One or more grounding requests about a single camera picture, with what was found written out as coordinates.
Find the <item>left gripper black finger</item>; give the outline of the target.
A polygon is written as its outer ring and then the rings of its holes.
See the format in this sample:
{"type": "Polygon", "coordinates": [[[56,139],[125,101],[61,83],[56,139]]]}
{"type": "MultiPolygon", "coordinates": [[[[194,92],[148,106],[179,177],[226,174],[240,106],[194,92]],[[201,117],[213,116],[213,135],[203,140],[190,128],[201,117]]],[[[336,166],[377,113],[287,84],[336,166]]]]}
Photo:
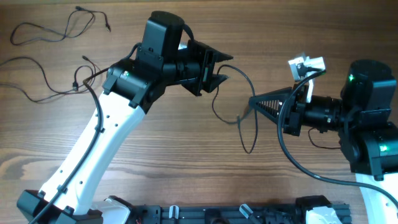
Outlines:
{"type": "Polygon", "coordinates": [[[221,83],[229,78],[227,75],[215,75],[213,74],[206,83],[206,92],[211,93],[215,90],[221,83]]]}
{"type": "Polygon", "coordinates": [[[214,49],[210,50],[209,53],[210,53],[211,62],[222,62],[233,59],[233,56],[222,53],[214,49]]]}

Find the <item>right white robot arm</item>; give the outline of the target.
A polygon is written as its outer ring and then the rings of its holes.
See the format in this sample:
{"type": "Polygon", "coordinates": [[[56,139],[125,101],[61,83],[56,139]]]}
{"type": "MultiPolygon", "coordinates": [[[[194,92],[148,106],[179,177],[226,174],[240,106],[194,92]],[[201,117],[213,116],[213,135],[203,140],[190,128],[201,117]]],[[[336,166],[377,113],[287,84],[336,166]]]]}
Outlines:
{"type": "Polygon", "coordinates": [[[295,84],[249,99],[252,109],[277,126],[277,134],[298,136],[303,126],[335,131],[340,151],[355,174],[369,223],[397,222],[397,126],[389,121],[397,82],[375,60],[354,61],[339,98],[315,96],[315,79],[326,71],[321,57],[289,61],[295,84]]]}

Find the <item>black usb cable thick plug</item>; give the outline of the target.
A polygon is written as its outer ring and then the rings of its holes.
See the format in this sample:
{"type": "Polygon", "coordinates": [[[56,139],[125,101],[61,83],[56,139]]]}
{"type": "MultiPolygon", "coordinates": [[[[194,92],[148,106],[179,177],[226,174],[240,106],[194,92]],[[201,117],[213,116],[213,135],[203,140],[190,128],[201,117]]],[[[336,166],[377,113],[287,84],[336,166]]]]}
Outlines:
{"type": "MultiPolygon", "coordinates": [[[[256,91],[255,91],[254,84],[253,84],[252,80],[249,78],[249,76],[245,72],[243,72],[241,69],[239,69],[238,67],[235,67],[233,65],[223,64],[217,69],[216,75],[220,76],[221,75],[221,70],[224,69],[224,68],[228,68],[228,69],[234,70],[236,73],[238,73],[240,76],[242,76],[242,78],[249,85],[249,90],[250,90],[251,96],[255,96],[256,91]]],[[[255,146],[256,146],[256,143],[257,143],[257,140],[258,140],[258,135],[259,135],[259,122],[258,122],[258,113],[257,113],[257,111],[254,111],[254,109],[249,105],[249,103],[246,103],[245,106],[243,106],[243,104],[241,103],[240,105],[238,105],[238,110],[236,111],[235,118],[234,119],[232,119],[232,118],[231,119],[226,119],[226,118],[222,117],[216,111],[215,103],[216,103],[216,100],[218,98],[219,93],[220,93],[220,88],[217,87],[216,88],[216,93],[215,93],[215,95],[214,95],[214,97],[213,97],[213,99],[211,101],[211,109],[212,109],[213,114],[222,123],[230,125],[230,126],[235,125],[237,127],[240,144],[241,144],[241,147],[242,147],[243,151],[247,155],[252,154],[254,149],[255,149],[255,146]],[[253,113],[254,136],[252,138],[252,142],[250,143],[250,145],[247,146],[247,145],[245,145],[245,140],[244,140],[244,136],[243,136],[242,123],[243,123],[243,121],[245,121],[251,115],[251,113],[253,113]]]]}

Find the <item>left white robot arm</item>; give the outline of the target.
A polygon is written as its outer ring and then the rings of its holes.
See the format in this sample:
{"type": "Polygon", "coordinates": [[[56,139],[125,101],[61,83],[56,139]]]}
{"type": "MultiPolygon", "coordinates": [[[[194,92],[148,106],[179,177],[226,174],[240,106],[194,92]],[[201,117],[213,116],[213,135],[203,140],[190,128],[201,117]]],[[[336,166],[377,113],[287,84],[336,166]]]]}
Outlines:
{"type": "Polygon", "coordinates": [[[25,190],[17,207],[29,223],[136,223],[134,207],[111,196],[93,197],[106,169],[127,136],[168,86],[181,85],[195,96],[226,80],[215,75],[224,54],[182,34],[192,30],[172,13],[154,11],[141,42],[104,70],[103,92],[93,97],[95,112],[67,158],[39,190],[25,190]]]}

